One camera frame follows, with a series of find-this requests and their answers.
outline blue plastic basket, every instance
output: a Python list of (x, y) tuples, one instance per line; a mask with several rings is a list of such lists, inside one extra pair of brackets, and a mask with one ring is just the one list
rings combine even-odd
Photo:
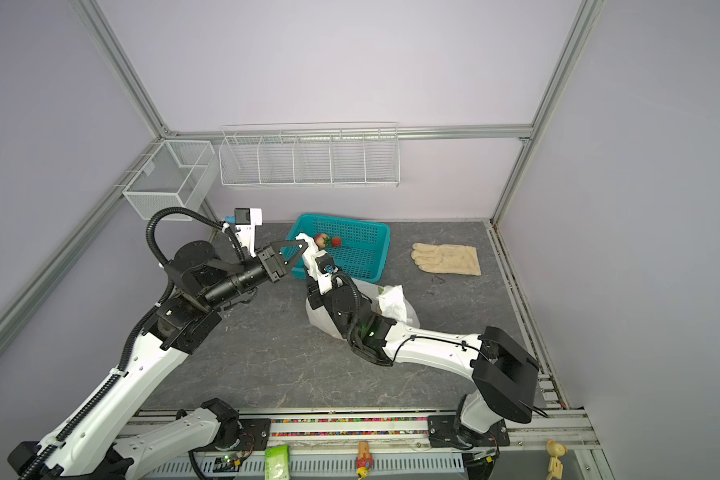
[[(294, 240), (300, 233), (309, 236), (327, 234), (331, 237), (341, 237), (341, 246), (326, 248), (336, 265), (343, 268), (352, 278), (366, 282), (375, 283), (382, 278), (389, 250), (388, 225), (338, 216), (304, 214), (291, 227), (288, 240)], [(290, 256), (295, 252), (294, 248), (290, 252), (284, 250), (283, 254)], [(298, 261), (291, 274), (296, 278), (305, 277), (304, 260)]]

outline work glove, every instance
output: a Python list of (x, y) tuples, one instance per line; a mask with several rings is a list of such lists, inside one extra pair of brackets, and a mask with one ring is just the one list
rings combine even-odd
[(413, 244), (411, 258), (430, 274), (480, 275), (478, 249), (473, 246)]

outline green snack bag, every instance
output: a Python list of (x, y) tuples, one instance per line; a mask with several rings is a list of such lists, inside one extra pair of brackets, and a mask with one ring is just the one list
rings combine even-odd
[(289, 480), (288, 445), (268, 448), (264, 452), (264, 479)]

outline cable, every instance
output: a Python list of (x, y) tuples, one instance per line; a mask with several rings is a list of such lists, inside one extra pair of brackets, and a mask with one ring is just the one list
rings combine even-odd
[(230, 228), (230, 232), (228, 233), (230, 236), (230, 240), (232, 241), (232, 246), (235, 247), (235, 253), (237, 254), (237, 259), (240, 260), (240, 263), (246, 261), (246, 255), (242, 252), (242, 245), (240, 245), (240, 240), (237, 239), (237, 235), (235, 234), (235, 227), (232, 226)]
[[(173, 214), (184, 214), (186, 216), (194, 218), (195, 220), (198, 220), (199, 222), (203, 222), (205, 225), (212, 226), (213, 228), (216, 228), (218, 230), (223, 228), (223, 225), (219, 222), (215, 222), (210, 218), (206, 218), (198, 214), (197, 212), (190, 210), (189, 208), (184, 208), (183, 206), (169, 206), (168, 208), (163, 208), (162, 210), (154, 214), (152, 218), (150, 218), (150, 221), (146, 222), (146, 244), (149, 246), (150, 250), (152, 250), (152, 254), (155, 256), (155, 258), (157, 258), (157, 261), (160, 262), (160, 264), (163, 266), (168, 264), (168, 259), (165, 255), (163, 255), (163, 252), (157, 246), (157, 242), (155, 242), (155, 227), (157, 227), (157, 223), (160, 222), (160, 220), (162, 220), (164, 216)], [(238, 246), (240, 246), (240, 242), (236, 244), (235, 250), (237, 250)]]
[(451, 345), (457, 345), (457, 346), (460, 346), (460, 347), (462, 347), (462, 348), (472, 349), (472, 350), (476, 351), (477, 353), (479, 353), (480, 355), (482, 355), (484, 359), (490, 361), (490, 359), (488, 358), (488, 356), (485, 355), (482, 350), (480, 350), (480, 349), (477, 348), (477, 347), (473, 347), (472, 345), (468, 345), (468, 344), (467, 344), (466, 342), (464, 342), (464, 341), (462, 341), (461, 343), (459, 343), (459, 342), (452, 342), (451, 340), (444, 340), (444, 339), (435, 338), (435, 337), (433, 337), (433, 336), (411, 335), (411, 336), (408, 337), (407, 339), (403, 340), (403, 341), (400, 343), (400, 345), (398, 345), (398, 348), (394, 351), (394, 357), (392, 358), (392, 363), (394, 363), (394, 359), (398, 358), (398, 352), (400, 351), (401, 347), (402, 347), (403, 345), (405, 345), (405, 343), (406, 343), (407, 341), (413, 340), (413, 339), (436, 340), (436, 341), (438, 341), (438, 342), (450, 343)]
[(248, 459), (249, 456), (251, 456), (251, 454), (253, 453), (253, 447), (256, 446), (256, 439), (253, 437), (253, 435), (251, 435), (250, 433), (245, 433), (245, 432), (243, 432), (242, 434), (244, 436), (251, 437), (251, 447), (250, 447), (250, 450), (248, 450), (248, 453), (246, 454), (246, 456), (244, 456), (240, 459), (240, 463), (242, 463), (243, 460), (246, 460), (246, 459)]
[[(160, 301), (158, 303), (163, 303), (166, 300), (168, 300), (168, 297), (170, 294), (173, 293), (173, 282), (171, 280), (168, 280), (168, 285), (166, 286), (165, 291), (163, 291), (163, 295), (160, 297)], [(125, 368), (128, 366), (128, 362), (130, 360), (130, 354), (134, 351), (134, 343), (136, 342), (136, 338), (138, 338), (139, 333), (141, 332), (141, 329), (144, 328), (144, 323), (146, 323), (150, 317), (156, 312), (158, 309), (157, 305), (152, 306), (144, 316), (141, 317), (141, 320), (136, 322), (134, 325), (134, 328), (131, 330), (130, 334), (128, 335), (128, 338), (125, 340), (125, 345), (123, 346), (123, 351), (120, 354), (120, 361), (117, 363), (117, 369), (120, 371), (124, 371)], [(110, 378), (106, 380), (106, 382), (101, 386), (98, 391), (88, 400), (85, 405), (83, 405), (80, 410), (72, 417), (71, 420), (68, 421), (67, 425), (65, 425), (60, 432), (56, 435), (56, 440), (60, 444), (64, 444), (64, 440), (67, 439), (67, 437), (72, 433), (73, 430), (80, 424), (80, 422), (83, 421), (83, 419), (88, 416), (88, 414), (98, 405), (98, 403), (102, 400), (102, 398), (105, 398), (106, 394), (109, 392), (109, 390), (112, 389), (112, 387), (115, 386), (115, 384), (123, 378), (121, 375), (113, 374)], [(38, 470), (42, 468), (42, 465), (45, 464), (45, 461), (48, 460), (48, 457), (53, 454), (58, 446), (56, 445), (48, 445), (46, 446), (40, 454), (34, 458), (31, 464), (27, 467), (26, 470), (24, 470), (24, 473), (21, 474), (19, 477), (19, 480), (29, 480), (33, 476), (35, 476), (36, 473), (38, 473)]]
[(537, 407), (536, 405), (528, 405), (526, 402), (522, 402), (522, 401), (520, 401), (520, 403), (522, 403), (523, 406), (525, 406), (525, 408), (528, 408), (529, 410), (538, 413), (539, 415), (541, 415), (544, 418), (550, 417), (549, 414), (547, 414), (544, 410)]
[(346, 272), (339, 270), (331, 275), (331, 284), (334, 288), (338, 288), (336, 279), (341, 280), (343, 285), (349, 286), (349, 290), (352, 292), (352, 321), (349, 323), (349, 327), (347, 328), (347, 343), (350, 347), (353, 347), (355, 346), (356, 341), (360, 340), (359, 335), (357, 335), (357, 339), (353, 338), (356, 335), (356, 332), (354, 331), (355, 327), (358, 320), (360, 320), (360, 291), (355, 285), (355, 282), (352, 281), (352, 278), (346, 274)]
[(202, 470), (200, 470), (200, 466), (197, 465), (197, 459), (195, 458), (195, 451), (190, 450), (190, 465), (192, 466), (192, 471), (197, 475), (197, 477), (200, 480), (209, 480), (208, 477), (202, 473)]
[(496, 435), (494, 435), (494, 433), (493, 433), (491, 430), (488, 430), (486, 433), (489, 434), (490, 437), (494, 440), (494, 446), (496, 446), (496, 458), (499, 458), (499, 455), (500, 455), (500, 453), (499, 453), (499, 440), (496, 439)]

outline white wire mesh basket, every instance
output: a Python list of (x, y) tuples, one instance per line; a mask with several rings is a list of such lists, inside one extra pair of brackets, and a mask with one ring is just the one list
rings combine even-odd
[(222, 184), (244, 189), (400, 183), (396, 124), (312, 125), (317, 128), (304, 124), (222, 127)]
[[(219, 163), (211, 142), (163, 140), (128, 182), (123, 195), (144, 220), (168, 206), (197, 211), (219, 174)], [(191, 220), (169, 215), (166, 220)]]

